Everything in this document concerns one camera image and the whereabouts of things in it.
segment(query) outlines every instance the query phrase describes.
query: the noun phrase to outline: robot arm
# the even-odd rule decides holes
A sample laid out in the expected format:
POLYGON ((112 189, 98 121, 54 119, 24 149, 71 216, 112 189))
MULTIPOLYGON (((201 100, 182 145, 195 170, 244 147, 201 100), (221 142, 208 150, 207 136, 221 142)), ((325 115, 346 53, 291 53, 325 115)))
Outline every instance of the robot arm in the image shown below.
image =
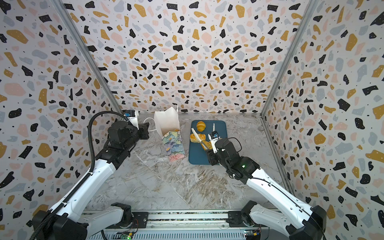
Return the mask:
POLYGON ((225 167, 231 178, 260 192, 282 213, 264 209, 260 204, 247 206, 243 213, 244 223, 264 224, 289 236, 290 239, 320 240, 326 226, 326 212, 320 206, 311 207, 299 200, 276 183, 249 157, 243 157, 235 150, 228 138, 220 139, 216 131, 209 134, 211 150, 206 150, 211 165, 225 167))

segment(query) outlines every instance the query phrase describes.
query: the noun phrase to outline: gray spot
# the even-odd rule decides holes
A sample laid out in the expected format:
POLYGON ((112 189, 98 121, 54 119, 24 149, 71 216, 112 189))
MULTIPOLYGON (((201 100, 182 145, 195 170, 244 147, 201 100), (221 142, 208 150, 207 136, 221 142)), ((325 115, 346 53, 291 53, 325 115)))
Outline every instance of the gray spot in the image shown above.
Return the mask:
POLYGON ((53 124, 46 118, 46 116, 41 115, 39 117, 40 120, 40 127, 44 128, 45 130, 49 131, 53 127, 53 124))
POLYGON ((100 22, 99 20, 97 20, 97 19, 94 18, 94 17, 91 17, 91 21, 93 21, 93 23, 99 23, 99 22, 100 22))
POLYGON ((362 36, 364 34, 366 34, 368 31, 368 25, 367 26, 362 26, 359 30, 359 35, 362 36))
POLYGON ((365 107, 353 109, 352 114, 362 116, 364 110, 365 110, 365 107))
POLYGON ((342 96, 344 94, 344 92, 345 92, 345 90, 340 89, 340 88, 335 91, 336 96, 338 96, 338 97, 342 96))
POLYGON ((327 156, 332 156, 332 154, 333 154, 333 149, 331 149, 331 150, 329 150, 329 151, 327 151, 327 156))
POLYGON ((243 25, 237 25, 236 26, 237 30, 239 31, 240 34, 245 34, 245 28, 243 25))
POLYGON ((34 105, 35 102, 36 102, 35 100, 30 99, 30 98, 26 98, 26 99, 23 100, 23 104, 34 105))
POLYGON ((345 24, 332 28, 329 33, 332 35, 338 35, 345 28, 345 24))
POLYGON ((321 193, 328 193, 328 190, 326 188, 324 188, 320 183, 316 183, 316 187, 317 189, 321 192, 321 193))
POLYGON ((227 1, 224 1, 222 4, 220 4, 215 8, 215 12, 222 13, 225 10, 226 5, 227 5, 227 1))
POLYGON ((46 8, 48 8, 48 3, 47 3, 47 1, 42 1, 42 2, 40 2, 40 8, 41 9, 46 9, 46 8))
POLYGON ((15 25, 15 22, 10 17, 8 17, 7 15, 4 15, 3 22, 8 24, 9 26, 15 25))
POLYGON ((14 186, 11 189, 6 190, 4 193, 9 193, 9 192, 22 192, 24 191, 25 183, 18 183, 16 186, 14 186))
POLYGON ((7 142, 16 142, 17 136, 10 136, 11 138, 7 140, 7 142))
POLYGON ((229 24, 227 24, 226 27, 227 27, 228 31, 232 31, 233 30, 233 27, 231 25, 229 25, 229 24))
POLYGON ((157 59, 159 59, 159 60, 163 60, 163 58, 164 58, 164 54, 161 53, 161 52, 159 52, 159 51, 157 51, 157 50, 153 53, 153 55, 154 55, 157 59))
POLYGON ((51 132, 51 135, 54 137, 54 138, 58 138, 59 137, 59 134, 57 132, 51 132))
POLYGON ((343 69, 343 64, 344 64, 344 60, 342 58, 337 58, 336 59, 336 71, 338 72, 341 72, 341 70, 343 69))
POLYGON ((337 215, 338 215, 339 217, 343 217, 343 216, 344 216, 343 211, 341 211, 340 209, 338 209, 338 210, 336 211, 336 213, 337 213, 337 215))
POLYGON ((265 23, 263 22, 263 20, 259 19, 259 21, 257 22, 257 26, 260 28, 261 31, 264 31, 264 25, 265 23))
POLYGON ((369 144, 374 146, 376 144, 376 141, 377 141, 377 135, 374 132, 370 132, 369 133, 369 138, 368 138, 369 144))
POLYGON ((363 187, 356 187, 356 189, 357 189, 359 192, 361 192, 362 194, 366 194, 366 193, 367 193, 363 187))
POLYGON ((40 50, 33 50, 32 51, 32 56, 34 57, 38 57, 40 59, 46 59, 48 57, 48 55, 40 50))
POLYGON ((363 217, 361 221, 367 226, 367 228, 370 228, 373 225, 371 209, 368 210, 367 215, 365 215, 365 217, 363 217))
POLYGON ((69 186, 72 186, 72 185, 73 185, 73 183, 66 182, 66 183, 64 183, 63 185, 61 185, 61 187, 62 187, 63 189, 67 189, 69 186))
POLYGON ((31 91, 35 91, 35 85, 33 84, 32 81, 28 81, 28 83, 26 84, 26 86, 31 89, 31 91))
POLYGON ((324 88, 319 88, 316 91, 316 99, 317 101, 321 101, 325 97, 324 88))
POLYGON ((335 149, 336 149, 336 152, 340 155, 353 150, 353 145, 352 143, 341 142, 339 145, 335 147, 335 149))
POLYGON ((205 61, 200 61, 200 63, 197 66, 199 68, 199 71, 203 71, 205 68, 205 61))
POLYGON ((24 62, 26 64, 29 64, 29 65, 31 65, 33 63, 33 60, 30 59, 30 58, 27 58, 27 57, 25 57, 25 58, 19 57, 19 59, 20 59, 20 61, 22 61, 22 62, 24 62))
POLYGON ((32 202, 30 202, 29 203, 29 209, 32 209, 32 208, 35 208, 35 207, 37 207, 37 201, 32 201, 32 202))
POLYGON ((61 83, 67 84, 67 85, 70 85, 72 83, 72 80, 68 75, 61 75, 60 81, 61 83))
POLYGON ((244 59, 244 56, 245 56, 245 53, 243 53, 242 51, 237 51, 237 53, 235 54, 235 56, 237 57, 237 59, 239 59, 239 60, 243 60, 243 59, 244 59))
POLYGON ((121 13, 124 11, 124 1, 120 0, 119 3, 113 8, 115 12, 121 13))
POLYGON ((191 22, 191 23, 197 23, 197 21, 194 19, 194 18, 189 18, 189 21, 191 22))
POLYGON ((45 36, 47 37, 48 42, 50 42, 50 43, 54 43, 54 44, 60 46, 59 42, 56 41, 56 39, 55 39, 54 36, 51 36, 51 35, 49 35, 49 34, 46 34, 45 36))
POLYGON ((367 75, 367 65, 366 64, 364 64, 363 66, 361 66, 358 69, 358 79, 357 79, 357 82, 360 82, 364 75, 367 75))

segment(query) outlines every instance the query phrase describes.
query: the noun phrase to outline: black cable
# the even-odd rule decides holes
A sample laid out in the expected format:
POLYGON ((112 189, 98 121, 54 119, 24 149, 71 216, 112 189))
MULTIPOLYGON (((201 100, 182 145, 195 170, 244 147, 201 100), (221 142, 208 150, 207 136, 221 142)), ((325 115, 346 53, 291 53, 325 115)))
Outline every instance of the black cable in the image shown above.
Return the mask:
POLYGON ((102 114, 107 114, 107 113, 111 113, 111 114, 116 114, 122 118, 124 118, 126 121, 129 121, 128 118, 126 116, 124 116, 123 114, 120 114, 120 113, 117 113, 117 112, 114 112, 114 111, 102 111, 102 112, 99 112, 99 113, 96 113, 95 115, 93 115, 93 117, 91 117, 91 119, 89 120, 89 124, 88 124, 88 142, 89 142, 89 151, 91 152, 91 167, 89 169, 89 173, 87 173, 86 175, 84 175, 84 177, 80 180, 80 182, 75 186, 75 188, 67 195, 67 197, 57 206, 57 208, 55 210, 53 210, 50 214, 48 214, 48 216, 39 224, 39 226, 37 227, 37 229, 32 233, 31 237, 29 238, 29 240, 34 240, 37 235, 47 226, 49 227, 49 225, 52 223, 52 221, 54 220, 53 218, 56 216, 56 214, 60 211, 60 209, 63 208, 64 206, 64 203, 67 203, 69 201, 69 199, 71 199, 71 197, 75 194, 75 192, 81 187, 81 185, 85 182, 85 180, 87 180, 90 176, 91 176, 91 172, 93 172, 94 170, 94 167, 95 167, 95 152, 94 152, 94 149, 93 149, 93 143, 92 143, 92 124, 93 124, 93 121, 100 115, 102 114))
POLYGON ((271 185, 272 187, 276 188, 277 190, 279 190, 279 192, 281 192, 284 196, 286 196, 291 202, 293 202, 296 207, 298 207, 300 210, 302 210, 303 212, 305 212, 310 218, 312 218, 312 220, 316 223, 316 225, 319 227, 319 229, 321 230, 321 233, 323 234, 323 237, 325 238, 325 240, 327 240, 327 238, 325 237, 325 234, 323 232, 323 230, 321 229, 320 225, 316 222, 316 220, 309 214, 307 213, 304 209, 302 209, 294 200, 292 200, 288 195, 286 195, 283 191, 281 191, 278 187, 276 187, 275 185, 271 184, 270 182, 264 180, 264 179, 261 179, 261 178, 258 178, 258 177, 240 177, 240 178, 235 178, 236 180, 238 179, 257 179, 257 180, 261 180, 261 181, 264 181, 266 183, 268 183, 269 185, 271 185))

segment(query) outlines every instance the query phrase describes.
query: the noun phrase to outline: white cord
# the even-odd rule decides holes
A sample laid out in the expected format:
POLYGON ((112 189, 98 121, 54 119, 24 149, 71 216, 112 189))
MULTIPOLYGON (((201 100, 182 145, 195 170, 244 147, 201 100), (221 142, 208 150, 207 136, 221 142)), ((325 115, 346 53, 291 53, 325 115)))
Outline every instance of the white cord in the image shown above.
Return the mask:
POLYGON ((147 119, 152 119, 153 121, 155 121, 155 119, 153 119, 153 118, 146 118, 146 119, 144 119, 143 123, 145 123, 145 121, 146 121, 147 119))

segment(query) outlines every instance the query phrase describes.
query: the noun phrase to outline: blue tray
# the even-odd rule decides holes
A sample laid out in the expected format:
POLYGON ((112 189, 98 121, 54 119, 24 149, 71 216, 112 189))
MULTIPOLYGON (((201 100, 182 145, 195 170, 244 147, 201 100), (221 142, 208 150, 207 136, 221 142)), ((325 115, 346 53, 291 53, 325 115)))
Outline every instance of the blue tray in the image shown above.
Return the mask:
MULTIPOLYGON (((210 134, 213 130, 215 124, 215 130, 219 134, 221 138, 227 137, 227 126, 224 121, 216 121, 216 120, 194 120, 192 121, 191 127, 193 127, 197 133, 205 134, 205 140, 209 142, 208 134, 210 134), (206 125, 204 131, 197 131, 197 123, 199 121, 203 121, 206 125)), ((209 165, 207 155, 200 143, 191 142, 189 140, 189 156, 188 160, 191 164, 194 165, 209 165)))

